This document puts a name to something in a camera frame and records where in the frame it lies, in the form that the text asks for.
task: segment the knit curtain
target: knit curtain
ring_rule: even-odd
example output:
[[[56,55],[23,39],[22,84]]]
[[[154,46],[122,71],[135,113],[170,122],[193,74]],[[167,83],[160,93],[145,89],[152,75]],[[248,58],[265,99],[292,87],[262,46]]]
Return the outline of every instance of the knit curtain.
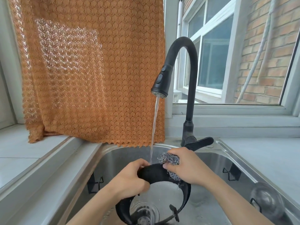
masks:
[[[8,0],[29,142],[148,145],[165,57],[163,0]],[[164,102],[156,123],[164,141]]]

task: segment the sink basin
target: sink basin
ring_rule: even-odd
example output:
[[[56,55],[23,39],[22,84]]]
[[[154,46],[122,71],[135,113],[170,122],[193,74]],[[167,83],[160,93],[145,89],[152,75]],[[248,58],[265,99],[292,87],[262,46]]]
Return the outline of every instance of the sink basin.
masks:
[[[157,158],[160,157],[163,152],[167,152],[170,148],[174,147],[175,146],[156,144],[153,150],[153,163],[158,163]],[[246,164],[246,162],[240,159],[238,155],[230,150],[230,148],[223,145],[222,142],[217,141],[211,147],[212,148],[204,147],[199,149],[196,151],[196,154],[210,169],[212,169],[212,171],[226,181],[228,185],[235,189],[247,201],[250,201],[250,192],[256,182],[268,182],[258,171]],[[103,145],[102,150],[102,157],[94,170],[95,180],[100,180],[100,178],[103,179],[103,183],[99,184],[100,188],[105,186],[129,162],[139,158],[149,161],[149,147],[117,147],[115,145],[106,144]],[[237,178],[238,181],[229,181],[228,173],[224,173],[231,170],[232,166],[235,168],[235,171],[240,171],[240,175],[234,176],[230,174],[230,180]],[[161,188],[157,185],[151,185],[149,193],[155,193],[154,195],[159,193],[162,198],[166,198],[162,200],[162,202],[156,203],[156,207],[160,214],[160,220],[163,220],[164,216],[170,216],[172,213],[168,208],[169,202],[166,201],[172,202],[175,207],[176,205],[180,206],[182,204],[182,193],[180,193],[180,191],[178,192],[176,187]],[[70,220],[84,204],[93,197],[93,195],[94,194],[89,194],[85,187],[70,212],[67,221]],[[273,221],[273,223],[275,225],[300,225],[299,209],[284,195],[282,195],[282,197],[286,206],[285,214],[283,218]],[[205,188],[197,185],[192,185],[189,201],[185,208],[179,213],[179,219],[179,223],[170,221],[170,224],[231,224],[212,194]],[[112,208],[105,216],[102,224],[124,223],[118,218],[115,209]]]

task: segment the stainless steel sink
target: stainless steel sink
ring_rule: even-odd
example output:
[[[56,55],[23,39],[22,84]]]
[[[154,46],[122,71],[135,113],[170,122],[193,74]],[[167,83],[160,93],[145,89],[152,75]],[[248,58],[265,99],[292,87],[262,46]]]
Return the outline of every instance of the stainless steel sink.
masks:
[[[153,163],[157,163],[157,158],[160,157],[161,153],[168,151],[170,148],[178,146],[178,142],[171,140],[169,142],[172,144],[156,144],[153,151]],[[257,170],[243,161],[238,155],[236,155],[230,148],[224,145],[221,141],[216,141],[212,146],[201,148],[196,151],[199,158],[201,158],[206,165],[208,165],[218,176],[227,182],[233,189],[235,189],[239,194],[241,194],[246,200],[250,200],[250,192],[253,188],[254,183],[258,181],[268,182],[263,175],[261,175]],[[100,184],[100,188],[105,186],[114,176],[116,176],[129,162],[134,161],[139,158],[149,160],[150,148],[149,147],[117,147],[115,145],[103,145],[102,146],[102,158],[97,165],[94,174],[95,179],[99,180],[103,178],[103,183]],[[235,164],[236,167],[242,172],[238,181],[229,181],[228,174],[223,173],[225,170],[229,171],[231,166]],[[171,214],[168,208],[168,202],[172,201],[173,205],[178,206],[182,203],[182,193],[176,188],[163,188],[163,186],[152,186],[150,188],[150,193],[160,193],[160,198],[156,203],[156,207],[160,213],[161,220],[164,216],[169,216]],[[286,206],[285,215],[282,219],[273,221],[276,225],[280,224],[294,224],[300,225],[300,212],[299,208],[289,200],[284,193],[279,193],[284,199]],[[87,188],[79,196],[76,204],[74,205],[69,218],[72,218],[77,211],[80,210],[92,198],[94,194],[88,194]],[[222,208],[219,206],[215,198],[206,189],[201,186],[192,185],[191,195],[188,204],[179,213],[180,222],[171,221],[170,224],[231,224],[223,212]],[[105,220],[104,224],[124,224],[120,221],[115,213],[114,208],[112,208]]]

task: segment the water stream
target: water stream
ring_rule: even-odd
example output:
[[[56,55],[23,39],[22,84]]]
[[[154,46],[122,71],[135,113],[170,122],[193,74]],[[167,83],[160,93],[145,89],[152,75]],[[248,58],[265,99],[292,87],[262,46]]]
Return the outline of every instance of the water stream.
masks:
[[[159,105],[159,96],[156,97],[156,102],[155,102],[154,120],[153,120],[153,128],[152,128],[152,140],[151,140],[151,146],[150,146],[150,161],[149,161],[150,164],[152,164],[154,134],[155,134],[155,125],[156,125],[158,105]]]

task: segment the forearm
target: forearm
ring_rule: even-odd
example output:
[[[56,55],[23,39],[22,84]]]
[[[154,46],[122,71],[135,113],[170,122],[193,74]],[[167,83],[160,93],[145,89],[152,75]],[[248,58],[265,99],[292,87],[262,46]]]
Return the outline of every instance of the forearm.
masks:
[[[67,223],[67,225],[98,225],[104,214],[117,204],[118,201],[114,190],[106,185]]]
[[[232,225],[274,225],[219,176],[212,177],[206,188],[214,195]]]

